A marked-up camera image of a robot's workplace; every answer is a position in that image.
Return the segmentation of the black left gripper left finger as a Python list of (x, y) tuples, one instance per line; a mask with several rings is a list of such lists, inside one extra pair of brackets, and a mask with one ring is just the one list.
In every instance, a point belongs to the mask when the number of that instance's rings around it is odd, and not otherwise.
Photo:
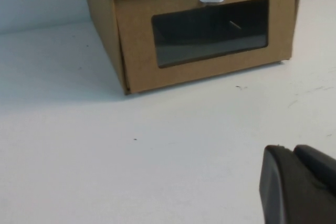
[(265, 223), (335, 223), (335, 191), (283, 146), (265, 147), (259, 193)]

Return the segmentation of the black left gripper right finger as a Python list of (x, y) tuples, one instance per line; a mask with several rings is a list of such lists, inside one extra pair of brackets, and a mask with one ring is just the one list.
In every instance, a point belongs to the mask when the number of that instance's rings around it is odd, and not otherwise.
[(334, 158), (308, 145), (297, 145), (293, 152), (319, 181), (335, 191)]

